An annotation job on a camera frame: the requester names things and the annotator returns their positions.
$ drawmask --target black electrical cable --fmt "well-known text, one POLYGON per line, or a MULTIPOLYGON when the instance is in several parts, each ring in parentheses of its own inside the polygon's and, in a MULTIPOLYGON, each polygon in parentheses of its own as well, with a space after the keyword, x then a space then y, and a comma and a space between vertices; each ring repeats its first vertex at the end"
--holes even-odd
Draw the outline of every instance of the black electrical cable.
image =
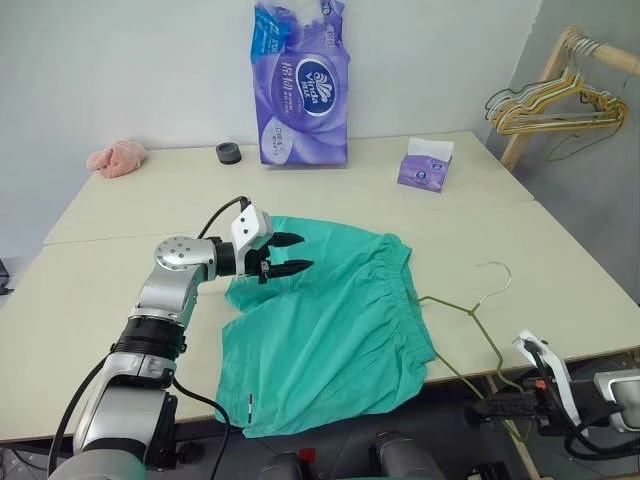
POLYGON ((227 448, 227 442, 229 441, 229 430, 231 429, 231 421, 229 420, 229 415, 227 415, 227 412, 225 411, 224 408, 222 408, 222 406, 219 403, 214 402, 213 400, 207 397, 203 397, 202 395, 198 395, 197 393, 193 393, 190 390, 187 390, 182 385, 180 385, 180 383, 178 382, 178 380, 176 380, 175 377, 173 378, 173 386, 176 387, 176 389, 183 395, 186 395, 187 397, 191 397, 194 400, 198 400, 199 402, 206 403, 207 405, 215 408, 220 412, 220 415, 224 417, 224 424, 225 424, 224 438, 222 439, 222 445, 220 445, 220 450, 218 450, 218 455, 216 456, 216 462, 214 463, 213 470, 211 472, 211 480, 213 480, 216 476, 216 473, 218 472, 218 466, 220 465, 220 460, 222 460, 222 455, 224 454, 224 450, 227 448))
POLYGON ((214 213, 211 216, 209 221, 206 223, 206 225, 204 226, 204 228, 200 232, 200 235, 198 235, 198 238, 204 238, 204 235, 207 233, 207 230, 209 230, 209 227, 216 220, 216 218, 218 218, 220 216, 220 214, 222 212, 224 212, 227 208, 229 208, 231 205, 233 205, 234 203, 237 203, 237 202, 240 202, 240 209, 241 210, 244 210, 245 208, 247 208, 251 204, 251 201, 247 197, 244 197, 242 195, 240 195, 239 197, 234 198, 233 200, 229 200, 227 203, 225 203, 223 206, 221 206, 216 211, 216 213, 214 213))
POLYGON ((75 410, 76 405, 80 401, 80 397, 87 389, 91 380, 102 370, 104 366, 104 362, 107 357, 104 357, 102 360, 98 362, 98 364, 93 367, 93 370, 89 372, 89 375, 82 381, 76 393, 73 394, 69 405, 67 405, 67 409, 64 411, 64 415, 62 415, 62 419, 60 420, 60 425, 58 425, 58 430, 56 430, 56 434, 53 436, 53 441, 51 442, 51 449, 49 450, 49 463, 47 468, 47 476, 50 477, 53 475, 58 463, 58 456, 60 454, 60 446, 62 445, 62 438, 64 437, 64 431, 67 429, 67 425, 69 424, 69 419, 71 419, 71 415, 73 414, 73 410, 75 410))
POLYGON ((610 403, 609 408, 607 409, 606 412, 604 413, 598 412, 598 415, 594 415, 593 418, 589 418, 588 421, 585 421, 580 425, 576 426, 573 423, 573 420, 571 419, 571 417, 569 417, 569 414, 567 413, 566 409, 562 405, 562 401, 558 398, 558 395, 555 389, 553 388, 553 383, 551 382, 551 379, 547 374, 546 367, 542 362, 542 358, 540 357, 540 353, 538 352, 537 346, 532 342, 525 341, 525 349, 533 357, 536 367, 538 368, 538 371, 540 373, 540 376, 542 377, 542 380, 544 381, 547 387, 547 392, 549 393, 551 401, 553 402, 554 406, 560 413, 560 416, 562 417, 564 423, 571 431, 571 433, 565 439, 565 448, 571 455, 574 455, 576 458, 580 458, 582 460, 611 460, 615 458, 622 458, 622 457, 627 457, 627 456, 636 455, 640 453, 640 446, 635 445, 637 444, 637 440, 626 442, 613 447, 602 447, 592 443, 588 438, 586 438, 582 434, 582 431, 585 428, 592 426, 593 424, 597 423, 603 418, 609 417, 609 415, 613 413, 621 411, 621 407, 617 404, 610 403), (584 454, 584 453, 577 452, 575 449, 572 448, 572 444, 574 440, 578 440, 580 443, 582 443, 582 445, 584 445, 585 448, 591 450, 592 452, 595 452, 595 454, 591 455, 591 454, 584 454))
POLYGON ((18 452, 17 450, 13 450, 10 449, 13 454, 18 458, 18 460, 20 460, 22 463, 24 463, 25 465, 30 466, 31 468, 35 468, 36 470, 41 470, 43 472, 46 472, 47 469, 46 467, 41 467, 39 465, 36 465, 35 463, 31 463, 30 461, 28 461, 27 459, 25 459, 22 455, 20 455, 20 452, 18 452))
MULTIPOLYGON (((623 408, 620 405, 615 405, 614 408, 611 408, 611 412, 606 416, 608 417, 612 413, 620 413, 623 408)), ((603 418, 603 415, 592 415, 590 418, 587 418, 580 425, 576 427, 578 432, 582 432, 585 428, 592 426, 603 418)), ((564 441, 564 447, 569 452, 570 455, 579 458, 581 460, 614 460, 617 458, 629 457, 632 455, 640 454, 640 442, 635 438, 628 442, 622 443, 620 445, 616 445, 614 447, 601 447, 602 452, 598 452, 596 454, 583 453, 579 452, 573 448, 573 442, 576 439, 576 435, 574 432, 571 432, 564 441)))

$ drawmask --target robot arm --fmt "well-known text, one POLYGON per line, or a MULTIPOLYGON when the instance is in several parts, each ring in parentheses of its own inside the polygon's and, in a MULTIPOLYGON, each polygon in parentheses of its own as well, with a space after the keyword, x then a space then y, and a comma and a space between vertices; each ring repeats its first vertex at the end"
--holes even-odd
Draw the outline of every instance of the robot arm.
POLYGON ((186 349, 184 332, 198 285, 218 275, 293 275, 312 265, 289 260, 272 265, 269 247, 304 241, 274 233, 269 216, 244 205, 232 223, 232 241, 173 237, 157 246, 155 265, 120 338, 97 376, 73 438, 74 457, 50 478, 145 478, 144 465, 160 462, 171 447, 177 398, 171 385, 176 359, 186 349))

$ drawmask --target vinda logo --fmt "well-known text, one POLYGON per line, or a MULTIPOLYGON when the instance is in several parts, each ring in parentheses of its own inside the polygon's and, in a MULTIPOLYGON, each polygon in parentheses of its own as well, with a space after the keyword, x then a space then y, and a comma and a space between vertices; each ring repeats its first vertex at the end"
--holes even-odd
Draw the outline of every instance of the vinda logo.
POLYGON ((307 58, 298 64, 296 79, 305 111, 314 117, 329 113, 336 97, 336 86, 329 69, 319 61, 307 58))

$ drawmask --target tissue package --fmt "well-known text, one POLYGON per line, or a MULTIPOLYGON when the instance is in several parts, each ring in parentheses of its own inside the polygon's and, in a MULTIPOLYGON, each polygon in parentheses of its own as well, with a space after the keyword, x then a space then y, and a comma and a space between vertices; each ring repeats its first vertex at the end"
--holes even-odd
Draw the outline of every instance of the tissue package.
POLYGON ((347 71, 337 0, 312 0, 319 17, 302 25, 295 12, 255 8, 251 45, 260 160, 265 164, 347 161, 347 71))
POLYGON ((440 193, 452 158, 453 142, 411 137, 398 183, 440 193))

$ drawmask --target clothes hanger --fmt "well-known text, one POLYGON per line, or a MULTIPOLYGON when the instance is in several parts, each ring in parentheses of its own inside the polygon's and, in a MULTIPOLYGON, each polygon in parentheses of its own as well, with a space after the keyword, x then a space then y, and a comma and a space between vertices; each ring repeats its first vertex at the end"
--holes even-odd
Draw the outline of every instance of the clothes hanger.
MULTIPOLYGON (((583 41, 582 37, 580 37, 577 34, 572 34, 568 37, 569 39, 574 39, 576 41, 576 43, 580 43, 583 41)), ((562 75, 554 80, 548 80, 548 81, 542 81, 542 82, 535 82, 535 83, 531 83, 529 85, 526 85, 522 90, 520 90, 519 92, 514 92, 511 89, 504 89, 501 90, 498 93, 501 92, 505 92, 505 91, 509 91, 512 94, 505 94, 502 97, 496 99, 495 103, 491 103, 492 99, 496 98, 497 94, 494 94, 485 104, 485 109, 488 109, 489 111, 485 114, 485 118, 487 120, 491 119, 497 110, 499 110, 502 106, 504 106, 505 102, 508 102, 509 100, 512 100, 514 102, 517 103, 523 103, 525 101, 525 98, 531 95, 534 95, 535 93, 544 93, 545 91, 547 91, 550 88, 556 88, 559 87, 563 84, 565 84, 567 82, 567 80, 571 81, 571 79, 569 78, 569 75, 573 72, 574 70, 574 58, 575 58, 575 48, 571 49, 567 49, 565 51, 565 55, 567 55, 567 61, 565 62, 565 68, 562 72, 562 75)))
MULTIPOLYGON (((499 288, 498 290, 495 290, 493 292, 489 292, 489 293, 485 294, 480 300, 478 300, 478 302, 471 309, 456 305, 455 303, 447 302, 446 300, 442 300, 440 298, 436 298, 436 297, 433 297, 431 295, 426 295, 424 297, 420 297, 420 298, 417 298, 417 299, 414 299, 414 300, 416 302, 418 302, 418 303, 422 303, 424 301, 431 300, 431 301, 434 301, 434 302, 439 303, 441 305, 444 305, 446 307, 453 308, 455 310, 459 310, 461 312, 464 312, 468 316, 470 316, 474 320, 474 322, 476 323, 476 325, 478 326, 480 331, 482 332, 482 335, 485 337, 485 339, 487 340, 487 342, 491 346, 491 348, 494 351, 494 353, 496 354, 496 356, 498 357, 498 365, 496 366, 496 371, 497 371, 498 378, 505 385, 509 385, 510 387, 513 387, 516 390, 518 390, 520 393, 524 393, 524 388, 522 388, 521 385, 518 385, 517 383, 512 382, 511 380, 509 380, 508 378, 506 378, 504 376, 504 374, 502 372, 502 365, 504 363, 504 357, 502 356, 502 353, 500 352, 500 350, 498 349, 498 347, 494 343, 493 339, 491 338, 491 336, 489 335, 487 330, 484 328, 484 326, 482 325, 482 323, 480 322, 480 320, 478 319, 478 316, 476 314, 478 308, 480 308, 480 306, 489 297, 494 296, 494 295, 499 295, 499 294, 503 293, 504 291, 506 291, 509 288, 509 286, 511 285, 511 282, 513 280, 513 275, 511 273, 511 269, 507 265, 502 263, 502 262, 490 261, 490 262, 486 262, 486 263, 483 263, 483 264, 480 264, 480 265, 476 265, 476 266, 482 268, 482 267, 486 267, 486 266, 489 266, 489 265, 498 265, 498 266, 501 266, 502 268, 504 268, 504 270, 506 271, 506 273, 508 275, 507 281, 505 282, 505 284, 504 284, 504 286, 502 288, 499 288)), ((467 385, 469 387, 469 389, 471 391, 473 391, 473 393, 479 399, 481 399, 481 400, 484 399, 484 395, 482 395, 482 393, 475 387, 475 385, 473 385, 473 383, 471 383, 467 378, 465 378, 464 375, 462 375, 453 365, 451 365, 451 363, 449 363, 437 351, 435 351, 435 354, 438 357, 438 359, 440 359, 440 361, 442 361, 442 363, 444 363, 447 366, 447 368, 449 368, 449 370, 451 370, 456 377, 458 377, 462 382, 464 382, 465 385, 467 385)), ((516 440, 518 440, 519 442, 522 442, 522 443, 526 443, 528 441, 529 436, 531 435, 531 431, 532 431, 531 422, 529 422, 529 425, 527 427, 527 431, 524 434, 524 436, 520 435, 520 433, 516 429, 512 428, 508 423, 503 422, 503 424, 504 424, 505 428, 509 431, 509 433, 516 440)))
MULTIPOLYGON (((574 54, 588 55, 600 44, 590 39, 580 38, 576 42, 574 54)), ((624 103, 610 92, 597 92, 584 84, 584 76, 578 70, 574 81, 565 87, 552 89, 541 96, 535 96, 533 102, 515 105, 500 116, 496 130, 502 134, 525 133, 531 131, 571 130, 580 127, 613 127, 624 122, 628 109, 624 103), (542 114, 546 107, 573 93, 580 93, 581 99, 594 104, 596 112, 576 114, 542 114)))
MULTIPOLYGON (((621 103, 621 107, 622 109, 626 109, 626 105, 622 102, 622 96, 624 95, 625 89, 627 87, 627 82, 629 81, 629 78, 631 78, 631 75, 633 74, 633 71, 635 70, 635 68, 640 64, 640 59, 636 59, 635 60, 635 65, 633 66, 633 69, 629 70, 629 74, 627 75, 627 78, 625 79, 625 81, 622 83, 622 91, 620 92, 619 98, 620 98, 620 103, 621 103)), ((588 128, 583 128, 581 131, 577 132, 577 133, 571 133, 570 135, 567 135, 566 137, 564 137, 563 139, 561 139, 559 142, 557 142, 553 148, 551 148, 551 150, 549 151, 549 153, 547 153, 547 155, 544 158, 544 161, 547 163, 552 163, 552 162, 558 162, 561 160, 566 160, 569 157, 572 157, 588 148, 593 147, 594 145, 597 145, 598 143, 602 143, 604 141, 606 141, 607 139, 615 136, 618 131, 620 131, 620 128, 622 128, 622 125, 624 123, 624 118, 622 119, 622 121, 620 122, 620 124, 618 124, 618 126, 615 128, 615 130, 608 134, 605 135, 603 137, 597 138, 587 144, 584 144, 582 146, 580 146, 579 148, 566 152, 560 156, 554 157, 553 154, 563 145, 565 144, 567 141, 571 140, 571 139, 579 139, 580 137, 582 137, 582 135, 584 135, 586 133, 586 131, 588 130, 588 128)))
POLYGON ((518 105, 530 106, 537 97, 543 94, 559 91, 564 87, 568 87, 570 84, 574 84, 575 86, 575 76, 580 75, 580 70, 576 65, 576 56, 589 54, 600 44, 591 39, 581 37, 577 33, 568 37, 567 44, 569 44, 570 41, 574 41, 575 45, 572 48, 568 47, 566 49, 565 55, 567 56, 567 60, 560 78, 547 82, 538 82, 534 84, 532 88, 524 89, 517 97, 512 97, 508 94, 503 96, 499 102, 493 105, 493 108, 487 115, 489 119, 492 120, 494 126, 497 126, 502 118, 502 115, 495 115, 496 111, 504 114, 510 107, 515 108, 518 105))
POLYGON ((577 88, 582 81, 582 74, 576 65, 576 56, 582 54, 582 47, 586 40, 579 40, 575 48, 569 52, 569 60, 561 76, 561 81, 551 81, 548 87, 530 92, 526 98, 520 98, 518 102, 511 103, 509 110, 504 110, 502 115, 495 120, 495 126, 498 128, 500 122, 503 121, 505 115, 513 115, 520 110, 526 110, 535 113, 538 108, 544 105, 544 101, 554 98, 556 95, 569 95, 572 89, 577 88))

